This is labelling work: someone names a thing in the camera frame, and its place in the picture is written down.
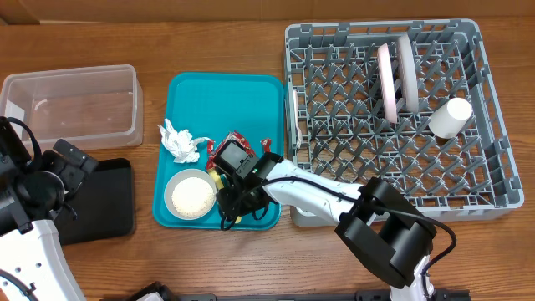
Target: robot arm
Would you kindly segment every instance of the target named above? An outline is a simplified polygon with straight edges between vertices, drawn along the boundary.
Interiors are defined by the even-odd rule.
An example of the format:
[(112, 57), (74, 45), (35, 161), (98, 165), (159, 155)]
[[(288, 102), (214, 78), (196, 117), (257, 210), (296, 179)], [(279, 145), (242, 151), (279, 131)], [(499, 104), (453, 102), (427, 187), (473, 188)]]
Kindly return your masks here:
[[(228, 212), (242, 215), (258, 210), (265, 206), (266, 197), (299, 207), (336, 226), (335, 232), (358, 260), (392, 287), (392, 301), (426, 301), (433, 293), (433, 286), (427, 277), (421, 278), (421, 271), (429, 262), (436, 229), (417, 218), (421, 213), (387, 182), (372, 178), (361, 186), (332, 181), (303, 171), (273, 153), (257, 158), (233, 140), (219, 149), (214, 163), (232, 178), (234, 189), (242, 190), (238, 203), (247, 204), (226, 202), (218, 195), (227, 218)], [(408, 215), (390, 214), (376, 233), (369, 225), (376, 215), (385, 212)]]
[[(11, 273), (30, 290), (37, 300), (85, 300), (74, 280), (58, 240), (58, 230), (51, 220), (32, 222), (33, 230), (19, 230), (0, 237), (4, 247), (0, 267)], [(26, 301), (20, 289), (0, 278), (2, 290), (10, 301)]]
[[(34, 157), (10, 125), (30, 136)], [(0, 289), (9, 300), (85, 300), (53, 223), (98, 161), (64, 140), (41, 154), (20, 120), (0, 117)]]

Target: white cup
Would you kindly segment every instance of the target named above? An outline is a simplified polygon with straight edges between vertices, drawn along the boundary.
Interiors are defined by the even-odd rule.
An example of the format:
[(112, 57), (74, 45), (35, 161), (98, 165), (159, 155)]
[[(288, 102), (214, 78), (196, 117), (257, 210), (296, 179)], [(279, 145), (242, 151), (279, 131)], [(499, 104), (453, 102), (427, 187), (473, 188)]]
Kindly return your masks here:
[(453, 138), (459, 134), (471, 112), (471, 105), (466, 99), (450, 99), (431, 115), (429, 129), (440, 138)]

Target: clear plastic container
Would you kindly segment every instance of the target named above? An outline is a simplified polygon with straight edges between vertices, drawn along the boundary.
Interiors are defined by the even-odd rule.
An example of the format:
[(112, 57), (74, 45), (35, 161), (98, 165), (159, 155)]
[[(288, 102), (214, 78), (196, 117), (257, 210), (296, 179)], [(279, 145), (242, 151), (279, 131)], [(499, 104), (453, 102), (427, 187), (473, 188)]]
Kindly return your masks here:
[[(10, 75), (0, 94), (0, 115), (24, 121), (43, 151), (59, 138), (82, 150), (143, 140), (143, 91), (130, 65)], [(32, 151), (28, 134), (13, 127)]]

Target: crumpled white paper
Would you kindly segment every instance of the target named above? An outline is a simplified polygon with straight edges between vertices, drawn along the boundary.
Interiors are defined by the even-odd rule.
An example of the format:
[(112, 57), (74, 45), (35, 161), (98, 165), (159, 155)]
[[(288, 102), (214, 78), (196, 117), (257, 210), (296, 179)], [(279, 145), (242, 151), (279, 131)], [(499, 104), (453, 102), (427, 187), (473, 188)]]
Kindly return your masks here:
[(177, 132), (171, 122), (165, 119), (166, 127), (158, 125), (161, 133), (161, 144), (164, 145), (175, 159), (175, 163), (192, 163), (199, 161), (199, 153), (197, 152), (197, 145), (202, 142), (210, 140), (208, 137), (191, 139), (189, 130), (181, 130)]

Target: gray dish rack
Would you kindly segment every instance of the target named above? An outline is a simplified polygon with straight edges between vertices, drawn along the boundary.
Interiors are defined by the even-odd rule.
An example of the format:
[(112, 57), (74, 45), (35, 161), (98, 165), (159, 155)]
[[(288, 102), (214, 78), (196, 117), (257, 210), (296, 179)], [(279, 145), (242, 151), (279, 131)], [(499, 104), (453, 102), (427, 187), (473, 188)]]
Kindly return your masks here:
[[(408, 34), (420, 112), (400, 99), (395, 41)], [(379, 176), (428, 217), (493, 219), (524, 202), (522, 185), (477, 24), (468, 19), (295, 24), (286, 29), (288, 157), (338, 181)], [(389, 45), (398, 123), (384, 119), (377, 48)], [(295, 120), (293, 91), (298, 96)], [(457, 137), (427, 127), (452, 97), (473, 115)], [(297, 127), (303, 143), (298, 148)]]

